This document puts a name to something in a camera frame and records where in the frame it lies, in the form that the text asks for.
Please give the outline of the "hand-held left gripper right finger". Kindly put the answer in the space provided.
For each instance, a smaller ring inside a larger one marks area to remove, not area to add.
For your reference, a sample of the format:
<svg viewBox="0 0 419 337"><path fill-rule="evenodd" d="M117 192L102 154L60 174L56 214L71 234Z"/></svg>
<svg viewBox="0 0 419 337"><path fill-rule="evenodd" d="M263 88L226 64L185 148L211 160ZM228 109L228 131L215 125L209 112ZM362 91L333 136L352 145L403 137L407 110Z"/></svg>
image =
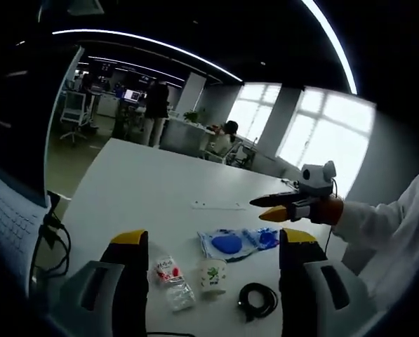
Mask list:
<svg viewBox="0 0 419 337"><path fill-rule="evenodd" d="M374 316L366 285L310 234L279 233L282 336L353 336Z"/></svg>

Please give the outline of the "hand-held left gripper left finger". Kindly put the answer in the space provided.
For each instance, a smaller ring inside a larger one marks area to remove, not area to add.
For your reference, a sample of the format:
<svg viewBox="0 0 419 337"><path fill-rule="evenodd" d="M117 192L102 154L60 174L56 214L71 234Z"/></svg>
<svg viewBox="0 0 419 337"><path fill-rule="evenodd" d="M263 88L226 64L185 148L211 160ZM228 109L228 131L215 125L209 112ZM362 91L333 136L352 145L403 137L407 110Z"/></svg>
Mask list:
<svg viewBox="0 0 419 337"><path fill-rule="evenodd" d="M148 231L114 237L60 289L62 336L146 336Z"/></svg>

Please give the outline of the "person's right hand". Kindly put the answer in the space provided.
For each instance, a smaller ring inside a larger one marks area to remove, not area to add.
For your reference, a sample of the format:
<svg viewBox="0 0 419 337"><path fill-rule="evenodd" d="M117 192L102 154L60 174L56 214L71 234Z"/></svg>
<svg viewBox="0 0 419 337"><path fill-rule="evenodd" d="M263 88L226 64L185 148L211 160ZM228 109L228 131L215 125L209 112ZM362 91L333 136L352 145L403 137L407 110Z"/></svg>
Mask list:
<svg viewBox="0 0 419 337"><path fill-rule="evenodd" d="M317 204L316 220L325 225L337 225L342 215L344 203L339 198L322 199Z"/></svg>

